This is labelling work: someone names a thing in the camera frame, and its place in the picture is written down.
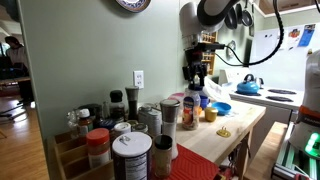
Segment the small bowl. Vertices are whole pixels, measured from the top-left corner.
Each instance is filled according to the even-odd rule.
[[[212,103],[211,107],[216,108],[218,110],[218,116],[224,116],[228,114],[231,110],[231,106],[224,102]]]

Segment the kitchen counter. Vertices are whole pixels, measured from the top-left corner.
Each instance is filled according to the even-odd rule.
[[[211,162],[220,165],[233,151],[242,139],[248,138],[249,144],[254,125],[265,114],[265,107],[231,100],[228,102],[232,110],[227,116],[217,116],[214,122],[204,120],[203,112],[200,125],[194,131],[186,131],[182,128],[181,118],[178,120],[176,140],[177,143],[205,157]],[[218,136],[216,132],[226,127],[231,132],[229,138]],[[238,160],[239,179],[243,178],[246,171],[247,150],[243,146]]]

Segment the metal canister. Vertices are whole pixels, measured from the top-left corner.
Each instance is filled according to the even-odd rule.
[[[151,179],[151,145],[150,136],[141,132],[117,137],[112,144],[115,179]]]
[[[145,134],[148,133],[148,125],[144,123],[136,124],[135,126],[132,126],[131,129],[132,129],[132,132],[142,132]]]
[[[148,133],[152,136],[161,134],[161,111],[151,108],[151,106],[142,106],[139,108],[139,122],[148,126]]]

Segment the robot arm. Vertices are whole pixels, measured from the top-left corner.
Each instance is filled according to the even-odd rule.
[[[201,34],[218,31],[229,10],[239,0],[201,0],[197,5],[189,2],[180,10],[180,30],[184,43],[184,51],[188,65],[183,67],[185,80],[194,85],[194,77],[198,75],[200,86],[204,86],[207,68],[201,63],[203,52],[214,52],[224,49],[219,43],[203,43]]]

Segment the wooden spice rack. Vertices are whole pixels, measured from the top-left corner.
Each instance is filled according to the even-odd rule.
[[[209,33],[209,34],[201,34],[201,42],[202,43],[215,43],[217,41],[218,33]],[[202,60],[201,62],[205,63],[207,65],[207,73],[209,75],[213,75],[214,71],[214,60],[215,55],[214,53],[208,53],[204,52],[202,53]]]
[[[50,172],[52,179],[61,180],[87,180],[87,179],[113,179],[113,161],[90,169],[88,151],[85,144],[79,143],[78,139],[72,139],[70,133],[54,136],[48,141],[49,163],[55,165]]]

